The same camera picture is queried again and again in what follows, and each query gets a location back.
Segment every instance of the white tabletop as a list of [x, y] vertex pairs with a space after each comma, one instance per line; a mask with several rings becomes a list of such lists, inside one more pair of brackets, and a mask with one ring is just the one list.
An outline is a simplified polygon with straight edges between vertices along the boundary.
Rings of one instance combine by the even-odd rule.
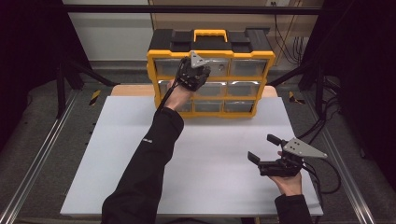
[[[153, 97], [109, 96], [81, 161], [61, 214], [100, 216], [104, 199], [120, 177], [155, 112]], [[252, 119], [185, 119], [173, 159], [165, 167], [158, 214], [169, 217], [259, 217], [276, 214], [276, 185], [260, 176], [248, 151], [262, 161], [278, 159], [271, 133], [294, 133], [282, 99], [262, 98]], [[303, 192], [312, 216], [322, 215], [306, 171]]]

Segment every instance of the gray carpet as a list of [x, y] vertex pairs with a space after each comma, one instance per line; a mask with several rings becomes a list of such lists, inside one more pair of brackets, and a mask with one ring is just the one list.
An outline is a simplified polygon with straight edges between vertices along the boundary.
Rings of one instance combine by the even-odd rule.
[[[131, 75], [127, 71], [119, 71], [116, 76], [108, 77], [123, 83], [149, 82], [147, 75]], [[86, 81], [87, 84], [84, 89], [78, 92], [77, 101], [69, 119], [21, 208], [16, 223], [84, 223], [82, 220], [63, 217], [59, 212], [64, 202], [64, 193], [73, 181], [86, 144], [90, 140], [90, 132], [94, 129], [94, 123], [99, 117], [106, 96], [111, 92], [111, 88], [95, 83], [89, 78]], [[308, 130], [315, 123], [315, 120], [307, 104], [303, 105], [289, 101], [289, 90], [293, 90], [290, 86], [292, 86], [292, 83], [286, 83], [277, 88], [277, 91], [285, 102], [291, 126], [295, 135], [298, 136]], [[99, 98], [95, 105], [89, 105], [92, 94], [96, 90], [101, 90]], [[300, 99], [303, 99], [305, 95], [313, 94], [311, 91], [300, 94], [295, 88], [294, 93]], [[0, 154], [1, 211], [6, 208], [21, 183], [24, 174], [35, 158], [35, 154], [50, 131], [57, 112], [55, 82], [39, 87], [31, 91], [30, 94], [33, 102], [24, 112], [20, 124]], [[332, 95], [326, 92], [325, 98], [329, 99], [330, 97]], [[334, 110], [336, 110], [336, 107], [332, 107], [329, 114]], [[347, 167], [359, 186], [376, 223], [396, 223], [396, 194], [379, 172], [375, 162], [361, 158], [359, 146], [342, 114], [333, 114], [332, 119], [327, 122], [326, 128], [331, 133], [332, 140], [340, 150], [344, 161], [346, 161]], [[307, 142], [311, 136], [308, 135], [303, 140]], [[328, 150], [321, 136], [312, 145], [322, 151]], [[332, 169], [322, 161], [313, 159], [307, 161], [316, 168], [322, 189], [333, 189], [336, 179]], [[323, 200], [325, 215], [320, 223], [359, 223], [343, 189], [331, 195], [323, 195]], [[98, 219], [86, 219], [86, 221], [87, 223], [98, 223]], [[225, 219], [209, 219], [206, 221], [211, 223], [238, 222], [238, 220]], [[262, 223], [276, 223], [276, 218], [263, 218]]]

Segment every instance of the white wall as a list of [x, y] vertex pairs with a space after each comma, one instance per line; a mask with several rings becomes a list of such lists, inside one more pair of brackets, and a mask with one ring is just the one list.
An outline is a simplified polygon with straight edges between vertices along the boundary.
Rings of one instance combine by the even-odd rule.
[[[148, 5], [148, 0], [64, 0], [65, 4]], [[90, 61], [146, 60], [150, 14], [69, 13]]]

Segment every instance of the yellow and black storage box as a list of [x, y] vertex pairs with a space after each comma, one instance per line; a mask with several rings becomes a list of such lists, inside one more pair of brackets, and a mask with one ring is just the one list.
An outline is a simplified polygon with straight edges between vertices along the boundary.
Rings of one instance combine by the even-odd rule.
[[251, 118], [262, 98], [275, 54], [264, 30], [154, 31], [148, 50], [148, 76], [158, 107], [169, 80], [175, 78], [180, 59], [194, 50], [207, 61], [211, 72], [179, 113], [183, 118]]

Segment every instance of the transparent drawer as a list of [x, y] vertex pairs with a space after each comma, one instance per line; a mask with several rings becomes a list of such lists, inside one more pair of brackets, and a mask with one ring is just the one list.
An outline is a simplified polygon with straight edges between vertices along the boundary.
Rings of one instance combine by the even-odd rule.
[[254, 101], [225, 101], [225, 112], [251, 112]]
[[180, 59], [155, 59], [154, 63], [157, 69], [157, 76], [174, 77], [177, 73]]
[[195, 100], [195, 112], [220, 112], [222, 103], [222, 101]]
[[259, 90], [259, 81], [229, 81], [227, 95], [255, 96]]
[[160, 88], [160, 95], [161, 97], [164, 97], [166, 92], [168, 91], [168, 85], [169, 81], [165, 81], [165, 80], [159, 80], [158, 81], [158, 87]]
[[204, 58], [207, 66], [210, 66], [210, 77], [226, 77], [228, 74], [229, 59], [225, 58]]
[[178, 112], [191, 112], [191, 101], [188, 101], [186, 104], [183, 105], [183, 107], [179, 108], [177, 111]]
[[265, 59], [232, 59], [230, 76], [259, 77], [262, 75], [267, 60]]
[[206, 82], [197, 92], [197, 96], [224, 96], [226, 82]]

